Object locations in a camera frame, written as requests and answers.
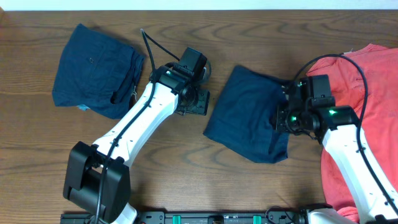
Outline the navy blue shorts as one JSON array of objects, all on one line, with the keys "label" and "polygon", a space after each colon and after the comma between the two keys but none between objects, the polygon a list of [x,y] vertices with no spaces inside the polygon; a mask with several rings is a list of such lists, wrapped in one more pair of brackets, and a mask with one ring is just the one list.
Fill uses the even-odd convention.
[{"label": "navy blue shorts", "polygon": [[285,103],[287,80],[260,74],[241,65],[221,92],[203,135],[257,163],[288,158],[289,135],[277,132],[271,119]]}]

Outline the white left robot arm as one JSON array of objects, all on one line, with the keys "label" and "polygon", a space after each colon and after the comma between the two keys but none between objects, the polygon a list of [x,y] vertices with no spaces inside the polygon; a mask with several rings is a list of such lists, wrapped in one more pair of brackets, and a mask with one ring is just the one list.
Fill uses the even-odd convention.
[{"label": "white left robot arm", "polygon": [[63,196],[86,210],[90,223],[134,223],[130,168],[159,125],[174,113],[206,115],[210,92],[202,89],[211,67],[169,63],[159,67],[138,102],[106,134],[71,149]]}]

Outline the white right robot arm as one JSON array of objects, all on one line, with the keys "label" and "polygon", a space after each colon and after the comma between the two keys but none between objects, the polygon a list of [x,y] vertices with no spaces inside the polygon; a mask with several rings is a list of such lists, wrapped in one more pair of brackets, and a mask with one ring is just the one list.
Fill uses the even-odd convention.
[{"label": "white right robot arm", "polygon": [[282,105],[272,121],[282,133],[314,134],[338,166],[361,223],[397,223],[397,190],[374,157],[350,106],[290,109]]}]

